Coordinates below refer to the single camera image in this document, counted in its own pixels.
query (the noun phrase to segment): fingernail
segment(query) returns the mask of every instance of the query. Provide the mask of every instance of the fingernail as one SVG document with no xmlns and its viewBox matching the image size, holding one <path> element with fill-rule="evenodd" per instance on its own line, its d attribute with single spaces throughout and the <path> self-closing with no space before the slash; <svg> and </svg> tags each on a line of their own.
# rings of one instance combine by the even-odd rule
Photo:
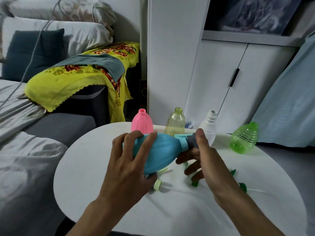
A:
<svg viewBox="0 0 315 236">
<path fill-rule="evenodd" d="M 202 130 L 202 128 L 198 128 L 196 131 L 196 135 L 199 137 L 203 137 L 204 136 L 204 131 Z"/>
</svg>

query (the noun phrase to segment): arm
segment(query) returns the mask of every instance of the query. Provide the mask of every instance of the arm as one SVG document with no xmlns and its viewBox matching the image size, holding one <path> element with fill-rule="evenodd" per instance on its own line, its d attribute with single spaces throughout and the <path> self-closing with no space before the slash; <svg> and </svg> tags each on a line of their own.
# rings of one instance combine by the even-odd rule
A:
<svg viewBox="0 0 315 236">
<path fill-rule="evenodd" d="M 86 207 L 81 218 L 67 236 L 109 234 L 132 206 L 149 192 L 157 175 L 144 178 L 144 165 L 157 133 L 150 133 L 134 159 L 132 150 L 135 139 L 142 136 L 140 131 L 133 131 L 129 134 L 122 134 L 113 140 L 112 152 L 100 194 Z"/>
<path fill-rule="evenodd" d="M 205 178 L 215 201 L 230 217 L 240 235 L 284 236 L 238 186 L 218 152 L 209 146 L 202 129 L 197 130 L 196 141 L 199 149 L 183 152 L 176 163 L 197 160 L 185 170 L 185 174 L 190 175 L 201 167 L 202 171 L 197 172 L 191 180 Z"/>
</svg>

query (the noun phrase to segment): floor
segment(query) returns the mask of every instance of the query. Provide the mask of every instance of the floor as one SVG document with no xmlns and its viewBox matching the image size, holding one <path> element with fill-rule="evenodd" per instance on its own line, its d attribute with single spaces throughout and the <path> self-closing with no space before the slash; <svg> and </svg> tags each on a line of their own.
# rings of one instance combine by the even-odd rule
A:
<svg viewBox="0 0 315 236">
<path fill-rule="evenodd" d="M 315 147 L 289 148 L 276 144 L 257 146 L 271 156 L 298 188 L 307 211 L 307 235 L 315 235 Z"/>
</svg>

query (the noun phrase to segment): yellow cloth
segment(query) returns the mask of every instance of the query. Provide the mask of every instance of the yellow cloth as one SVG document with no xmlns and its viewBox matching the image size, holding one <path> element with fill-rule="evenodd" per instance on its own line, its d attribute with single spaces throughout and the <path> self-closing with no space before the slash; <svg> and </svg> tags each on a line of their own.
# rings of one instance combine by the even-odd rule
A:
<svg viewBox="0 0 315 236">
<path fill-rule="evenodd" d="M 132 99 L 125 76 L 127 69 L 139 62 L 139 50 L 139 43 L 119 42 L 83 53 L 90 55 L 107 53 L 119 59 L 124 65 L 125 72 L 117 83 L 100 66 L 75 65 L 74 63 L 74 65 L 51 67 L 38 73 L 26 84 L 24 92 L 30 100 L 40 104 L 48 112 L 52 112 L 84 87 L 106 85 L 110 122 L 125 122 L 124 102 Z"/>
</svg>

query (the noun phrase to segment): green bottle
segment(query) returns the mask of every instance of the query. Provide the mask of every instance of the green bottle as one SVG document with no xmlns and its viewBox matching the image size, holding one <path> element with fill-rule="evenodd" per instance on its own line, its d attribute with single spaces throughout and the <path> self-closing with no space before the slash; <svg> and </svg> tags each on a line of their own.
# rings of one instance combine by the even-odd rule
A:
<svg viewBox="0 0 315 236">
<path fill-rule="evenodd" d="M 238 154 L 248 153 L 257 143 L 258 124 L 250 122 L 243 125 L 231 135 L 230 148 Z"/>
<path fill-rule="evenodd" d="M 164 133 L 172 137 L 185 133 L 185 116 L 182 108 L 175 108 L 175 112 L 169 116 Z"/>
</svg>

